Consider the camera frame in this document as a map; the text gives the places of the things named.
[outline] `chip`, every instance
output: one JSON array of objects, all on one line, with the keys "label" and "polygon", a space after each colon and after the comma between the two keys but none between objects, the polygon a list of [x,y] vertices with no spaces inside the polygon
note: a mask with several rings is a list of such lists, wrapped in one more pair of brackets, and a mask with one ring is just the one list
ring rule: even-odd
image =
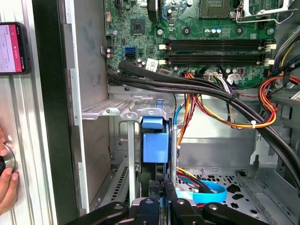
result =
[{"label": "chip", "polygon": [[132,35],[143,35],[146,31],[145,19],[131,19],[130,20],[130,33]]},{"label": "chip", "polygon": [[244,75],[244,73],[245,73],[245,68],[237,68],[237,70],[238,70],[238,74],[239,74],[239,75]]},{"label": "chip", "polygon": [[228,18],[230,13],[229,0],[202,0],[199,18]]}]

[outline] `human hand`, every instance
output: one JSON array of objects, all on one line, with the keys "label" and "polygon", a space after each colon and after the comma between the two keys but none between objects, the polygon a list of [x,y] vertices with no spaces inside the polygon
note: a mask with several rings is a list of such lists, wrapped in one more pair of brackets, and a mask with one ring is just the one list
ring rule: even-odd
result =
[{"label": "human hand", "polygon": [[[4,133],[0,128],[0,156],[8,154],[8,150],[4,145],[5,142]],[[19,174],[12,173],[12,170],[12,168],[6,168],[0,177],[0,215],[9,211],[17,200]]]}]

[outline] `black ram slot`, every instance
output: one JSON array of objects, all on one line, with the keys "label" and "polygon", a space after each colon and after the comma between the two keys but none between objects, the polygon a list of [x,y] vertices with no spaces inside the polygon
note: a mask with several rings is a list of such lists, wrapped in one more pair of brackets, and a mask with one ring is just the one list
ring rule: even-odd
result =
[{"label": "black ram slot", "polygon": [[261,40],[169,40],[166,42],[172,52],[199,51],[259,51],[264,47]]},{"label": "black ram slot", "polygon": [[207,64],[219,64],[230,66],[255,66],[262,64],[264,55],[192,55],[171,54],[166,59],[172,66],[199,66]]}]

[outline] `white wire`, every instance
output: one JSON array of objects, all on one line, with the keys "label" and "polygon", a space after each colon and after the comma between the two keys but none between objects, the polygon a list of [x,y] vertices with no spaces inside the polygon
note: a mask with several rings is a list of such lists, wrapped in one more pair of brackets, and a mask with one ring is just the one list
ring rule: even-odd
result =
[{"label": "white wire", "polygon": [[[224,86],[224,89],[226,92],[228,92],[229,94],[232,94],[227,83],[225,82],[225,80],[223,78],[220,78],[218,77],[218,80],[222,83],[222,85]],[[234,119],[234,108],[232,105],[229,105],[229,116],[230,116],[230,121],[231,122],[235,122],[235,119]]]}]

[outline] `metal bracket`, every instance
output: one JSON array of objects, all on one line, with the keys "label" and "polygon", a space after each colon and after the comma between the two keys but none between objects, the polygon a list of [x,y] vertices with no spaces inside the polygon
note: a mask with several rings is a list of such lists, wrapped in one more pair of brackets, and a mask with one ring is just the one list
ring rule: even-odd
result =
[{"label": "metal bracket", "polygon": [[[283,0],[282,7],[276,8],[276,9],[261,9],[256,14],[250,13],[250,0],[241,0],[239,7],[237,8],[236,13],[236,22],[237,23],[257,23],[257,22],[267,22],[267,21],[275,21],[277,24],[281,24],[284,21],[288,20],[292,17],[293,11],[298,10],[297,8],[289,9],[289,6],[294,2],[294,0]],[[261,19],[261,20],[252,20],[252,21],[242,21],[241,19],[250,18],[250,17],[256,17],[256,16],[263,16],[263,15],[273,15],[273,14],[279,14],[283,12],[289,12],[291,11],[291,15],[288,16],[283,21],[279,22],[277,19]]]}]

